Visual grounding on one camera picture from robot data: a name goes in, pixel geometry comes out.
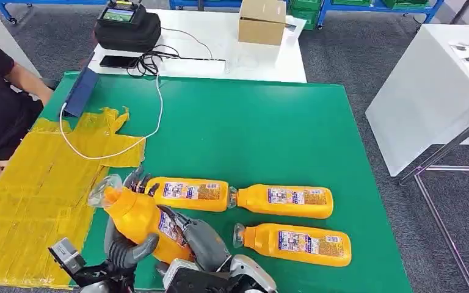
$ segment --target white table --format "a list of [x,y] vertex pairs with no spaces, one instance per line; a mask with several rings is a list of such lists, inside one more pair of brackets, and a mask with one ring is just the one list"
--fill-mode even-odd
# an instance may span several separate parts
[[15,39],[10,35],[6,27],[2,25],[0,20],[0,49],[3,50],[8,56],[10,56],[17,63],[27,68],[36,76],[40,77],[37,69],[33,66],[29,58],[26,56],[24,51],[19,47]]
[[[306,82],[299,44],[286,42],[288,31],[283,33],[281,46],[259,45],[238,42],[238,13],[196,12],[184,10],[148,9],[157,13],[161,26],[179,29],[192,34],[206,44],[214,59],[224,59],[225,70],[219,62],[200,61],[197,64],[182,64],[180,72],[166,72],[164,76],[207,77],[222,79],[250,79],[259,81]],[[190,36],[181,32],[162,30],[158,44],[175,48],[182,57],[209,58],[207,49]],[[161,48],[161,51],[172,52]],[[139,56],[138,52],[114,51],[98,45],[89,68],[100,74],[126,74],[125,70],[100,67],[105,55]]]
[[469,26],[422,25],[366,110],[391,176],[469,126],[469,72],[450,42],[469,43]]

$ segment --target yellow cloth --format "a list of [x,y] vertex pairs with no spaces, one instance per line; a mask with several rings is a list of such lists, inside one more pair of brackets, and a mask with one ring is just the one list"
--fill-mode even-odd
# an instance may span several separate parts
[[[115,134],[127,121],[128,110],[85,113],[69,141],[87,156],[104,156],[124,149],[140,137]],[[0,284],[64,288],[69,276],[53,261],[48,247],[64,237],[81,250],[94,208],[87,196],[108,167],[137,167],[145,142],[126,153],[103,160],[87,160],[69,148],[59,124],[44,118],[17,148],[0,177]]]

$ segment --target green mat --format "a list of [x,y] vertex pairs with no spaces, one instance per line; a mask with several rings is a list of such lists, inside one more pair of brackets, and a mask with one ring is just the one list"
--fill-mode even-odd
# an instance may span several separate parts
[[[67,74],[42,116],[56,120],[76,79]],[[211,178],[235,187],[256,183],[324,186],[332,190],[330,218],[185,211],[211,224],[234,254],[253,258],[274,277],[280,292],[411,292],[349,103],[340,85],[161,78],[164,114],[147,140],[143,165],[155,176]],[[127,106],[131,119],[119,131],[134,136],[154,130],[159,111],[155,81],[101,76],[86,112]],[[125,177],[132,169],[112,169]],[[83,257],[105,259],[106,213],[97,210]],[[343,231],[352,242],[347,267],[326,267],[261,256],[231,245],[233,227],[284,223]],[[160,288],[161,278],[144,260],[137,288]]]

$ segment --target orange bottle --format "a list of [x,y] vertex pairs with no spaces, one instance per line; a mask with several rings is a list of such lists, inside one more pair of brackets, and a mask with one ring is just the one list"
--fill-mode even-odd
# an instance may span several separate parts
[[234,230],[234,247],[249,247],[261,255],[332,267],[351,261],[349,237],[342,232],[280,224],[236,224]]
[[256,184],[235,197],[236,205],[262,214],[326,219],[333,211],[332,193],[324,187]]
[[157,204],[210,212],[223,212],[230,205],[229,185],[225,181],[155,177],[147,182],[145,193],[156,184],[153,198]]
[[153,252],[156,259],[168,264],[175,258],[193,260],[175,222],[156,206],[154,198],[123,187],[118,175],[105,177],[91,191],[88,203],[103,208],[118,231],[137,244],[143,242],[148,234],[157,233],[159,243]]

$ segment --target blue shelf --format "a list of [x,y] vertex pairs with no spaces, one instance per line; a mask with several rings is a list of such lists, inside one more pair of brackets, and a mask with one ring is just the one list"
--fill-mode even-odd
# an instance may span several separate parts
[[371,12],[393,12],[393,13],[429,13],[432,10],[431,6],[425,8],[395,8],[387,7],[382,0],[375,0],[371,4],[373,6],[359,6],[359,5],[346,5],[346,4],[332,4],[330,10],[339,11],[371,11]]
[[318,26],[321,27],[326,16],[326,12],[330,10],[336,11],[367,11],[367,12],[392,12],[392,13],[422,13],[427,15],[423,23],[431,22],[432,18],[438,12],[445,0],[437,0],[434,6],[427,6],[425,8],[395,8],[391,9],[387,7],[382,0],[373,0],[372,6],[360,6],[360,5],[344,5],[344,4],[332,4],[332,0],[323,0],[321,5],[321,11],[319,13]]
[[[197,0],[169,0],[170,9],[176,7],[196,7]],[[204,7],[240,7],[242,0],[239,1],[204,1]]]
[[108,0],[0,0],[0,11],[6,19],[12,23],[17,20],[11,16],[10,12],[6,9],[6,4],[87,4],[87,5],[105,5]]

